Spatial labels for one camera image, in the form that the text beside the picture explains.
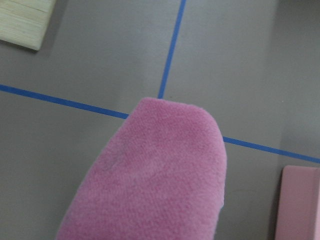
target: wooden block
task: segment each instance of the wooden block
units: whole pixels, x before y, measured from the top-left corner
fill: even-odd
[[[320,168],[286,166],[275,240],[320,239]]]
[[[56,0],[0,0],[0,39],[39,50]]]

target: wood grain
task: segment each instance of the wood grain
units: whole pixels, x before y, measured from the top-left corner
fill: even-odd
[[[39,50],[56,0],[0,0],[0,39]]]

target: horizontal blue line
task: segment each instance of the horizontal blue line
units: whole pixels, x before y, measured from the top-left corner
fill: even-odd
[[[263,146],[263,145],[259,145],[259,144],[255,144],[247,141],[237,140],[237,139],[226,137],[226,136],[223,137],[223,141],[229,144],[235,144],[235,145],[246,147],[246,148],[257,149],[257,150],[268,152],[268,153],[279,154],[279,155],[287,156],[294,159],[301,159],[308,162],[320,164],[320,158],[316,158],[312,156],[306,156],[306,155],[302,155],[302,154],[298,154],[290,151],[284,151],[284,150],[276,149],[269,146]]]
[[[28,98],[38,99],[38,100],[42,100],[42,101],[46,101],[54,104],[60,104],[60,105],[64,105],[72,108],[82,109],[82,110],[86,110],[86,111],[90,111],[98,114],[113,116],[120,119],[126,119],[129,116],[129,114],[127,113],[113,111],[113,110],[109,110],[109,109],[105,109],[97,106],[87,105],[87,104],[83,104],[75,101],[70,101],[70,100],[66,100],[66,99],[62,99],[54,96],[44,95],[44,94],[27,91],[27,90],[23,90],[23,89],[11,87],[11,86],[6,86],[2,84],[0,84],[0,91],[21,95]],[[284,151],[284,150],[276,149],[269,146],[237,140],[237,139],[226,137],[226,136],[223,137],[223,141],[229,144],[234,144],[234,145],[238,145],[246,148],[256,149],[256,150],[260,150],[260,151],[264,151],[272,154],[283,155],[283,156],[287,156],[294,159],[300,159],[300,160],[320,164],[320,158],[316,158],[312,156],[302,155],[302,154],[298,154],[290,151]]]
[[[166,62],[165,62],[164,70],[163,70],[162,81],[161,81],[161,85],[160,85],[158,99],[163,99],[164,95],[165,95],[166,85],[167,85],[168,76],[169,76],[169,72],[170,72],[170,68],[171,68],[171,62],[172,62],[172,58],[175,53],[175,47],[176,47],[176,43],[177,43],[177,39],[178,39],[178,34],[179,34],[179,29],[180,29],[182,17],[184,15],[184,11],[185,11],[185,6],[186,6],[186,0],[181,0],[178,15],[176,17],[176,21],[175,21],[175,25],[174,25],[174,30],[173,30],[173,34],[172,34],[172,38],[171,38],[168,56],[166,58]]]
[[[42,100],[42,101],[46,101],[54,104],[60,104],[60,105],[64,105],[64,106],[68,106],[76,109],[82,109],[82,110],[86,110],[86,111],[90,111],[98,114],[113,116],[120,119],[126,119],[129,116],[128,114],[123,112],[113,111],[113,110],[109,110],[109,109],[105,109],[97,106],[92,106],[92,105],[88,105],[88,104],[84,104],[76,101],[70,101],[70,100],[66,100],[66,99],[62,99],[54,96],[44,95],[41,93],[27,91],[27,90],[15,88],[12,86],[6,86],[2,84],[0,84],[0,91],[11,93],[11,94],[17,94],[17,95],[21,95],[21,96],[32,98],[32,99],[38,99],[38,100]]]

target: pink box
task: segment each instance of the pink box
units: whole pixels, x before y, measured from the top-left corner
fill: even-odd
[[[286,166],[275,240],[320,240],[320,168]]]

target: fleece material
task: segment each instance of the fleece material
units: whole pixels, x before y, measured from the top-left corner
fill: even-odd
[[[212,240],[227,156],[202,108],[144,98],[102,150],[57,240]]]

